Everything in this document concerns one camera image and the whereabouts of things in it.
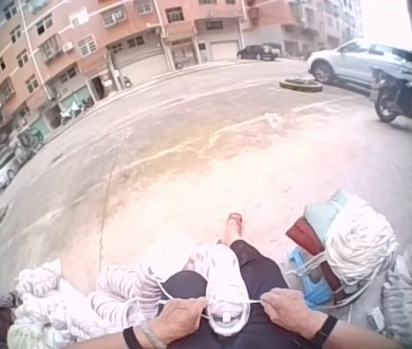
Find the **plastic stool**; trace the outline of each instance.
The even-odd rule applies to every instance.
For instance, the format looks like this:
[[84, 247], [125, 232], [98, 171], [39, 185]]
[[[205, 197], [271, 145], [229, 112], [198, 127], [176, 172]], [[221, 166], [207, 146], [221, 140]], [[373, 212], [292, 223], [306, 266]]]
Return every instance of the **plastic stool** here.
[[[306, 262], [298, 246], [288, 254], [288, 258], [296, 263], [297, 268]], [[316, 308], [331, 299], [332, 291], [324, 277], [317, 283], [312, 282], [308, 275], [301, 276], [301, 279], [304, 286], [304, 300], [309, 308]]]

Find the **asphalt road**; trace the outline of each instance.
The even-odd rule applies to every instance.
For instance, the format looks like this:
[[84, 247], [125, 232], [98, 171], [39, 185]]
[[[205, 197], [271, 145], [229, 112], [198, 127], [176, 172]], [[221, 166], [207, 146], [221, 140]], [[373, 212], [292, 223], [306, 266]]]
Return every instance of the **asphalt road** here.
[[282, 90], [295, 60], [201, 71], [127, 95], [48, 144], [0, 196], [0, 292], [61, 258], [83, 293], [159, 236], [220, 235], [230, 212], [279, 262], [304, 205], [346, 188], [412, 243], [412, 121], [378, 121], [362, 95]]

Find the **shoe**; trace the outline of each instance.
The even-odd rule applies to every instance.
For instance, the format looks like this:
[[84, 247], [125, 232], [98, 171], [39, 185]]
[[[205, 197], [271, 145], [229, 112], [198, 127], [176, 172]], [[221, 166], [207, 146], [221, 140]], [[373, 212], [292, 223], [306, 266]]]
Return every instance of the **shoe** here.
[[214, 245], [209, 253], [206, 314], [214, 332], [229, 337], [242, 330], [249, 320], [248, 290], [241, 277], [238, 258], [230, 247]]

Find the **wristwatch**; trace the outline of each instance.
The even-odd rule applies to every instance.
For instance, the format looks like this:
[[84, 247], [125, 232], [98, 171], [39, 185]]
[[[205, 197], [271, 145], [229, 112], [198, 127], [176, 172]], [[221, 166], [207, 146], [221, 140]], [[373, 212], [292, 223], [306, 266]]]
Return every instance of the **wristwatch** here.
[[322, 328], [317, 331], [317, 333], [309, 341], [309, 343], [316, 348], [323, 347], [328, 336], [334, 330], [334, 327], [337, 322], [338, 322], [337, 318], [333, 317], [332, 315], [329, 315], [328, 318], [323, 323]]

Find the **hand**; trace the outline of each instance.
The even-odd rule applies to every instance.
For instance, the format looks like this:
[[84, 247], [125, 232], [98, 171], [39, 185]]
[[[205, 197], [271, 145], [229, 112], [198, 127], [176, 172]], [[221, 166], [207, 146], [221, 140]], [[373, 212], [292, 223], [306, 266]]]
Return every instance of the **hand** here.
[[265, 313], [284, 329], [312, 339], [322, 327], [326, 315], [310, 310], [302, 292], [295, 289], [272, 289], [261, 296]]
[[158, 339], [168, 345], [198, 331], [201, 314], [206, 306], [205, 297], [170, 300], [159, 316], [150, 321], [151, 329]]

